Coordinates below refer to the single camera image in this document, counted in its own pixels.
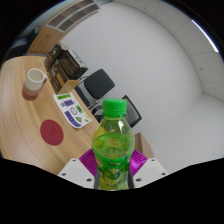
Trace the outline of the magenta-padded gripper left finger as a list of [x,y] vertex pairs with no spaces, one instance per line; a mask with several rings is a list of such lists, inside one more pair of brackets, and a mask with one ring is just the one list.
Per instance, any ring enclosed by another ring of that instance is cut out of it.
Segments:
[[80,158],[72,158],[59,172],[59,177],[84,188],[97,188],[97,165],[92,150]]

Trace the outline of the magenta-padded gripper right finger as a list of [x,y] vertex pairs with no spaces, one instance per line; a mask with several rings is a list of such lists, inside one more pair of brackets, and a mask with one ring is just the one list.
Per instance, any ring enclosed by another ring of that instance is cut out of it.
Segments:
[[168,172],[156,158],[147,158],[138,150],[134,150],[130,158],[128,187],[140,188],[161,179]]

